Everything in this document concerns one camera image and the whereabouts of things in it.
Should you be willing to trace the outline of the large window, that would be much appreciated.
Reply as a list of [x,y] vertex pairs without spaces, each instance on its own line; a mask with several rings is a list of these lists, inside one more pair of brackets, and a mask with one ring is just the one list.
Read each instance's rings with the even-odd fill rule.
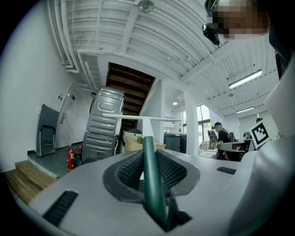
[[209,141],[206,133],[211,129],[211,120],[209,109],[205,105],[196,107],[197,118],[198,118],[198,130],[199,130],[199,143]]

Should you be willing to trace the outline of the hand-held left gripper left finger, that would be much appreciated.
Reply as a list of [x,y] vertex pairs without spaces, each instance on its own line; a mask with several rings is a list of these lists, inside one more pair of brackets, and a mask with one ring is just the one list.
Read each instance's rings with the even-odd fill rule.
[[104,186],[119,201],[143,203],[144,194],[139,191],[143,169],[143,151],[129,152],[126,158],[104,171]]

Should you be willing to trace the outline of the wooden staircase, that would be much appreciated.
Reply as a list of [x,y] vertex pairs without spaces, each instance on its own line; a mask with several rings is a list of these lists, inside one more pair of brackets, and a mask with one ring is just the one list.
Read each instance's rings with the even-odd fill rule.
[[155,78],[144,72],[111,63],[106,85],[124,92],[123,115],[138,116]]

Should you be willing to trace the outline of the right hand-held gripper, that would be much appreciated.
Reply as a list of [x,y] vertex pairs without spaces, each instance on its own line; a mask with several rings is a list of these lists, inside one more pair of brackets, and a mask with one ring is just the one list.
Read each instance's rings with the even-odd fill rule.
[[227,142],[218,144],[218,150],[226,152],[251,152],[258,150],[269,139],[268,132],[262,121],[250,128],[245,135],[244,141],[241,142]]

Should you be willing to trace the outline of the round metal ceiling fixture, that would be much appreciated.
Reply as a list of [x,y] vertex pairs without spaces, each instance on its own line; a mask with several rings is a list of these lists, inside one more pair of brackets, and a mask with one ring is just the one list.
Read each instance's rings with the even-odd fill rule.
[[154,3],[151,0],[140,0],[137,4],[139,12],[150,13],[154,10]]

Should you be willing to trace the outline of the person's black t-shirt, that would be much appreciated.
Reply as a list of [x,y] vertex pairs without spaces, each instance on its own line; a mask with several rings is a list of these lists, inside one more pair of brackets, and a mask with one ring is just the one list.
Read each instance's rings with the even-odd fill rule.
[[271,22],[269,41],[276,55],[279,78],[295,53],[295,0],[268,0]]

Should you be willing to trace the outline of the white door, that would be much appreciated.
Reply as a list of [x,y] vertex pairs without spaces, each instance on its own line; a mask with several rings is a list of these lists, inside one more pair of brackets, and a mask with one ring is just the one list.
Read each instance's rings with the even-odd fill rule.
[[59,109],[56,149],[83,141],[92,100],[90,91],[79,88],[73,83],[69,86]]

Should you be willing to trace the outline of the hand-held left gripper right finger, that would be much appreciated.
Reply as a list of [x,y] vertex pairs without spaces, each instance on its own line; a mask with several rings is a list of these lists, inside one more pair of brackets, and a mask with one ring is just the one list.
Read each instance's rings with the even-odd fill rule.
[[200,179],[196,166],[163,149],[157,150],[157,158],[161,177],[173,196],[187,195],[193,190]]

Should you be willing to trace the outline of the white ceiling pipe bundle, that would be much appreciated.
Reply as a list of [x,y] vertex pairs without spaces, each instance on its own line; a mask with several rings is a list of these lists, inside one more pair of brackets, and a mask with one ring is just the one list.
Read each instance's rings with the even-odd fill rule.
[[66,22],[67,0],[47,0],[48,18],[61,59],[61,64],[67,72],[80,73]]

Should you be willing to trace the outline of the wooden pallet step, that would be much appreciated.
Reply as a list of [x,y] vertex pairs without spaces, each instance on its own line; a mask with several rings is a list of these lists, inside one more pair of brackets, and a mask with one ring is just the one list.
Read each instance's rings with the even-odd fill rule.
[[28,160],[15,163],[15,169],[4,172],[8,185],[26,205],[52,185],[56,178],[38,169]]

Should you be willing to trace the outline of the red fire extinguisher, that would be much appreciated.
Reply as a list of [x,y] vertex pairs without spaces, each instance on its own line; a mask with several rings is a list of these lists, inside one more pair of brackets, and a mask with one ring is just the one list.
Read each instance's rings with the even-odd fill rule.
[[74,156],[74,150],[69,148],[67,150],[67,172],[70,172],[74,169],[74,162],[75,162],[75,156]]

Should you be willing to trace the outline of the large cardboard box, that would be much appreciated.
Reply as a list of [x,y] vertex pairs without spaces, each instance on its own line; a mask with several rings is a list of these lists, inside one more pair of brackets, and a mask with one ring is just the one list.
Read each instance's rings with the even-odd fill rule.
[[[165,149],[166,145],[162,144],[158,141],[155,141],[156,150],[157,149]],[[125,146],[124,146],[124,152],[132,152],[132,151],[138,151],[143,150],[143,142],[142,138],[140,136],[126,136],[125,137]]]

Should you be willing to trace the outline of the black bin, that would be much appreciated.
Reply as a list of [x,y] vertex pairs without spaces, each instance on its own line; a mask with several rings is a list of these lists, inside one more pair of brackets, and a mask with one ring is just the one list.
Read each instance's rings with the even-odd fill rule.
[[186,153],[187,135],[186,134],[164,134],[165,149]]

